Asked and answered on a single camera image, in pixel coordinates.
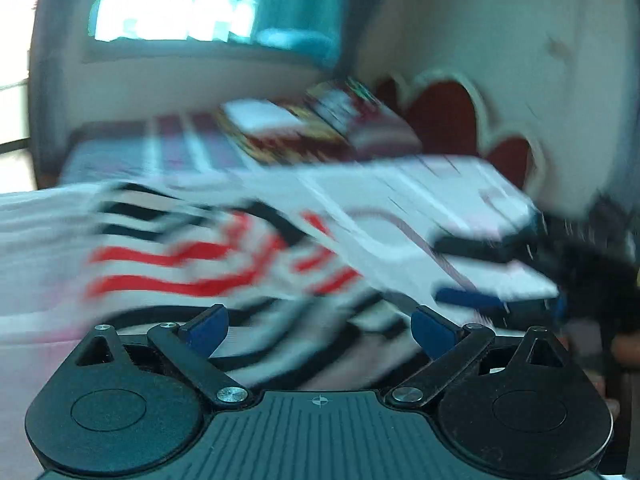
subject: black and white striped fabric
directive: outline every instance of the black and white striped fabric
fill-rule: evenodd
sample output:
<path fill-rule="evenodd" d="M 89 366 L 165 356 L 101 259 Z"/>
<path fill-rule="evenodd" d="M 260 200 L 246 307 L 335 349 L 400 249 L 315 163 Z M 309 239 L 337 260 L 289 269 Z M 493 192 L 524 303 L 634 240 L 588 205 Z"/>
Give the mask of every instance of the black and white striped fabric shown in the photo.
<path fill-rule="evenodd" d="M 256 390 L 391 386 L 427 364 L 409 317 L 320 243 L 318 215 L 301 212 L 303 230 L 263 203 L 194 204 L 135 184 L 102 198 L 86 298 L 116 326 L 223 303 L 230 329 L 211 360 Z"/>

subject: silver screw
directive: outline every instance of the silver screw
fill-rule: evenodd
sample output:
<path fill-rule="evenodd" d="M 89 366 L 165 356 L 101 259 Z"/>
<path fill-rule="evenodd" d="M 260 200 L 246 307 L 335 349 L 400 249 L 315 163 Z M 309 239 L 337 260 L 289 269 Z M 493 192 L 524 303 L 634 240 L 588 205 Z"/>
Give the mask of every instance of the silver screw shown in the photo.
<path fill-rule="evenodd" d="M 233 404 L 234 402 L 242 402 L 249 396 L 249 392 L 244 388 L 239 388 L 238 386 L 228 386 L 226 388 L 222 388 L 216 394 L 218 400 L 222 402 L 228 402 L 229 404 Z"/>
<path fill-rule="evenodd" d="M 422 392 L 412 386 L 401 386 L 394 390 L 393 397 L 398 402 L 418 402 L 422 398 Z"/>

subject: white bed sheet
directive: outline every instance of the white bed sheet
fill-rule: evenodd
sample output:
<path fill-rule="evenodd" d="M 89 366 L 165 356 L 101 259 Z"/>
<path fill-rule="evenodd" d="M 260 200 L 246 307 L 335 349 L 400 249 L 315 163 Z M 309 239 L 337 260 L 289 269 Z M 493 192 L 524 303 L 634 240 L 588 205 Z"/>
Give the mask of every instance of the white bed sheet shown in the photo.
<path fill-rule="evenodd" d="M 444 229 L 498 237 L 529 221 L 534 209 L 488 163 L 419 156 L 366 165 L 176 174 L 143 182 L 206 203 L 263 200 L 290 214 L 330 220 L 338 252 L 378 288 L 399 290 L 455 322 L 470 311 L 434 305 L 438 286 L 477 286 L 513 298 L 556 291 L 519 264 L 491 266 L 431 257 Z M 93 211 L 109 183 L 0 196 L 0 477 L 36 478 L 40 466 L 23 429 L 24 413 L 48 377 L 101 313 L 79 300 L 82 265 L 97 240 Z"/>

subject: window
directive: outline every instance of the window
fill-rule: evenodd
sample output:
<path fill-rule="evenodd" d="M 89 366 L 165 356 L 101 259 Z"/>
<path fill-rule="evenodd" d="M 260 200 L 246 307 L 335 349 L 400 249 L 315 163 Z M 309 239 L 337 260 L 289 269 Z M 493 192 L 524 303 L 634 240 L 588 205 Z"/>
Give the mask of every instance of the window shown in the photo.
<path fill-rule="evenodd" d="M 101 42 L 198 40 L 260 44 L 337 57 L 342 0 L 99 0 L 90 34 Z"/>

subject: colorful pillow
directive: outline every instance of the colorful pillow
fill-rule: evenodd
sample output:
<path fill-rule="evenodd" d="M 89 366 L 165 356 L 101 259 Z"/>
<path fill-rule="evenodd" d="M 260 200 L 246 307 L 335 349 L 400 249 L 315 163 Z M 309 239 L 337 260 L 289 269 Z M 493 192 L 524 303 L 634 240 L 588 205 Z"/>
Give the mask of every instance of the colorful pillow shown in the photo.
<path fill-rule="evenodd" d="M 307 91 L 307 101 L 348 140 L 359 160 L 422 151 L 409 124 L 352 78 L 316 85 Z"/>
<path fill-rule="evenodd" d="M 350 147 L 308 108 L 263 100 L 223 104 L 218 123 L 249 156 L 262 164 L 347 160 Z"/>

